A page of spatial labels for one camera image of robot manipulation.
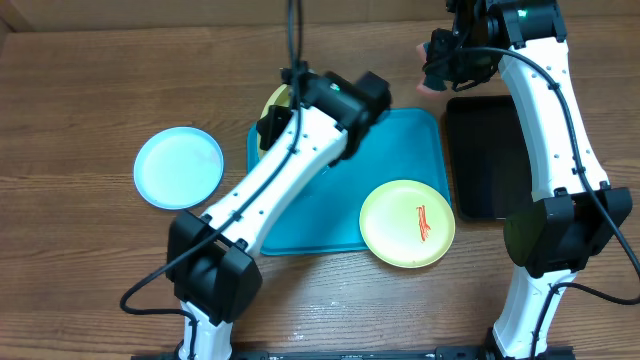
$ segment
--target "cable clip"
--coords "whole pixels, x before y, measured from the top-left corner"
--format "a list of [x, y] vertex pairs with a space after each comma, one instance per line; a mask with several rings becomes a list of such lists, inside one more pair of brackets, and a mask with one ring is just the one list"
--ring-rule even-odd
[[553, 288], [554, 288], [554, 286], [553, 286], [553, 285], [551, 285], [551, 284], [548, 284], [548, 285], [549, 285], [549, 291], [553, 292], [553, 293], [554, 293], [554, 294], [556, 294], [556, 295], [560, 295], [560, 290], [558, 290], [558, 289], [555, 289], [555, 290], [554, 290], [554, 289], [553, 289]]
[[579, 167], [579, 168], [573, 168], [571, 169], [571, 171], [573, 172], [573, 175], [577, 175], [577, 174], [584, 174], [585, 172], [587, 172], [587, 168], [585, 168], [584, 166]]
[[296, 72], [293, 69], [280, 69], [280, 79], [285, 85], [292, 85], [294, 76], [301, 77], [309, 72], [309, 63], [306, 61], [300, 61], [297, 63]]
[[560, 90], [560, 83], [553, 83], [547, 86], [549, 90]]

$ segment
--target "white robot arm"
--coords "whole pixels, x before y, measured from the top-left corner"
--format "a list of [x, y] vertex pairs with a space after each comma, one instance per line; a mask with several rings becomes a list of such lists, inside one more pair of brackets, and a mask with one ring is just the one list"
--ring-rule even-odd
[[[631, 197], [627, 189], [611, 189], [589, 144], [571, 85], [566, 29], [555, 0], [450, 0], [447, 6], [456, 14], [454, 28], [433, 33], [423, 68], [427, 80], [433, 79], [426, 85], [442, 89], [444, 81], [452, 81], [455, 90], [459, 83], [474, 81], [471, 86], [475, 86], [499, 70], [516, 105], [531, 165], [534, 205], [507, 218], [505, 243], [514, 273], [505, 308], [485, 346], [500, 360], [540, 354], [552, 359], [547, 334], [564, 289], [550, 298], [546, 309], [545, 301], [556, 284], [572, 282], [613, 234], [602, 218], [586, 215], [595, 213], [595, 206], [580, 178], [570, 125], [554, 86], [568, 105], [586, 182], [605, 200], [617, 226], [631, 211]], [[483, 52], [480, 47], [491, 50], [487, 45], [519, 54], [538, 69], [515, 56], [503, 56], [504, 50]], [[452, 51], [460, 55], [451, 56]], [[496, 55], [497, 68], [492, 64]]]
[[[194, 353], [198, 360], [229, 359], [233, 320], [253, 300], [262, 283], [252, 256], [259, 252], [273, 224], [311, 178], [327, 165], [351, 157], [391, 103], [387, 82], [373, 73], [367, 73], [355, 85], [332, 73], [322, 77], [308, 74], [303, 92], [304, 106], [292, 114], [278, 140], [253, 171], [200, 218], [182, 213], [172, 224], [168, 262], [202, 241], [213, 229], [223, 228], [233, 213], [283, 166], [282, 159], [291, 152], [298, 133], [289, 160], [241, 217], [224, 228], [218, 242], [208, 252], [193, 256], [167, 273], [175, 284], [182, 309], [197, 319]], [[185, 319], [184, 341], [179, 350], [182, 360], [193, 355], [188, 346], [191, 325], [191, 320]]]

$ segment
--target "blue plastic tray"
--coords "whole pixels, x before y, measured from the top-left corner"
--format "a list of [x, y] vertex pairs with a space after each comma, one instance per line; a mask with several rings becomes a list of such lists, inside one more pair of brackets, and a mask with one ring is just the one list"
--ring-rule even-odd
[[[257, 131], [247, 137], [247, 166], [258, 163]], [[378, 186], [415, 180], [451, 204], [436, 119], [422, 109], [395, 109], [365, 137], [353, 158], [321, 170], [275, 223], [261, 252], [296, 255], [366, 250], [360, 208]]]

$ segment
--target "yellow-green plate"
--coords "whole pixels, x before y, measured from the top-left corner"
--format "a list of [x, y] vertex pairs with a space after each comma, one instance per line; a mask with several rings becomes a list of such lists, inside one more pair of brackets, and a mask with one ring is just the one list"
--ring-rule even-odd
[[453, 211], [440, 193], [411, 180], [375, 189], [362, 205], [360, 231], [383, 261], [418, 268], [440, 259], [455, 234]]

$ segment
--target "paper plate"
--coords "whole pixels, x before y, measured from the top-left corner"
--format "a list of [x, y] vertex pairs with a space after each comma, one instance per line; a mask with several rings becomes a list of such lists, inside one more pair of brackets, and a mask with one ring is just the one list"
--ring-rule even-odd
[[437, 191], [417, 181], [397, 180], [367, 197], [360, 211], [360, 231], [369, 249], [383, 261], [418, 268], [449, 250], [455, 220]]
[[144, 144], [133, 166], [133, 180], [140, 195], [152, 205], [179, 210], [211, 196], [223, 170], [222, 150], [209, 134], [176, 127]]

